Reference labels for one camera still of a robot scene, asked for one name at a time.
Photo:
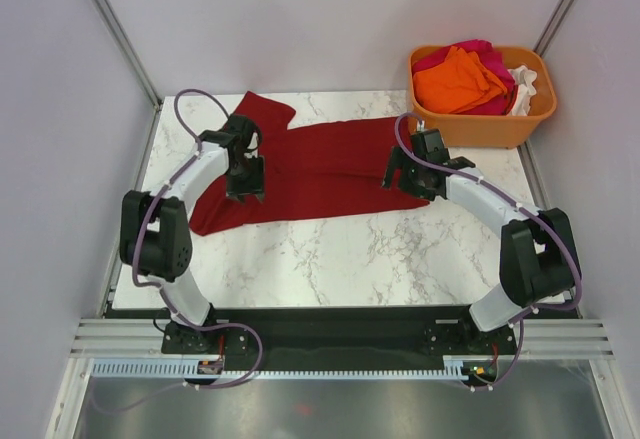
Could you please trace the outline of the dark red t shirt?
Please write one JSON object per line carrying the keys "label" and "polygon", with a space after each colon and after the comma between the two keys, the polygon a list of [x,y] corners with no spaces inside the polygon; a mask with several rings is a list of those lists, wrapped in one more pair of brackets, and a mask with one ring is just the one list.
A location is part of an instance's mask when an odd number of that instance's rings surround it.
{"label": "dark red t shirt", "polygon": [[227,197],[223,178],[197,200],[190,218],[193,233],[206,236],[274,221],[410,210],[425,206],[382,180],[391,150],[407,131],[397,132],[392,117],[352,119],[291,128],[295,110],[253,92],[235,109],[263,134],[265,197],[239,203]]}

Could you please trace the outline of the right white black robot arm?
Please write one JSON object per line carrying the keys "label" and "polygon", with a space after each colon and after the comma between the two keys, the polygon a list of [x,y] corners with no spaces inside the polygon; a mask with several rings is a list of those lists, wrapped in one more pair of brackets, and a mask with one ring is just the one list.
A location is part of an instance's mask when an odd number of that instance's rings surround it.
{"label": "right white black robot arm", "polygon": [[451,157],[440,132],[426,130],[391,149],[382,186],[396,186],[417,199],[452,202],[488,227],[500,240],[499,283],[468,308],[458,327],[467,351],[483,351],[494,330],[531,313],[581,279],[568,216],[560,209],[522,204],[484,178],[472,161]]}

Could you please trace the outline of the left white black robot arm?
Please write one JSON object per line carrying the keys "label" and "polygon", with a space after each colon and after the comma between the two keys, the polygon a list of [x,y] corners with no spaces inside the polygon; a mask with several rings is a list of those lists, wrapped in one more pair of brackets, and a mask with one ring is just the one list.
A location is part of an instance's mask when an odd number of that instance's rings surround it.
{"label": "left white black robot arm", "polygon": [[265,196],[265,160],[257,153],[262,133],[248,117],[231,115],[217,131],[205,130],[168,178],[149,191],[131,190],[121,206],[119,255],[132,268],[134,285],[158,290],[185,341],[208,352],[219,341],[213,306],[200,291],[190,263],[189,219],[216,180],[223,196],[238,202]]}

